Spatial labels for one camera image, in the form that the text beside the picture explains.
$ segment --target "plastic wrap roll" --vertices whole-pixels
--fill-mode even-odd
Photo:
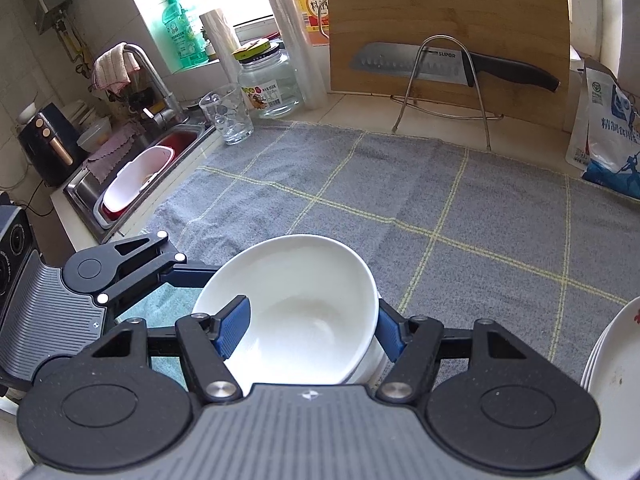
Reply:
[[[210,10],[201,15],[200,19],[226,76],[230,82],[237,83],[240,64],[232,52],[240,47],[240,42],[234,28],[227,23],[222,9]]]
[[[296,69],[296,80],[307,108],[327,106],[322,73],[313,58],[302,12],[296,0],[269,0],[280,36]]]

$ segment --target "black air fryer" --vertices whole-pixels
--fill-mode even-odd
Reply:
[[[60,186],[87,153],[78,146],[78,132],[55,104],[39,111],[18,136],[31,163],[49,186]]]

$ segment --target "checkered cloth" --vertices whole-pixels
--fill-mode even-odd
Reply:
[[[640,202],[490,153],[265,121],[213,153],[147,230],[210,264],[283,234],[335,238],[404,315],[456,328],[495,319],[579,380],[600,332],[639,295],[639,219]],[[196,297],[162,288],[126,317],[171,325]]]

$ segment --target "kitchen knife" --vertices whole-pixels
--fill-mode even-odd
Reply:
[[[376,74],[411,77],[418,45],[367,43],[351,59],[349,67]],[[555,92],[560,81],[535,65],[471,52],[476,72],[487,72],[512,83],[540,86]],[[474,86],[468,57],[461,50],[429,47],[420,57],[417,79]]]

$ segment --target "glass cup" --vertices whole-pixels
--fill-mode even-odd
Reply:
[[[242,89],[237,84],[229,83],[209,92],[199,104],[207,121],[216,125],[227,144],[237,144],[254,132]]]

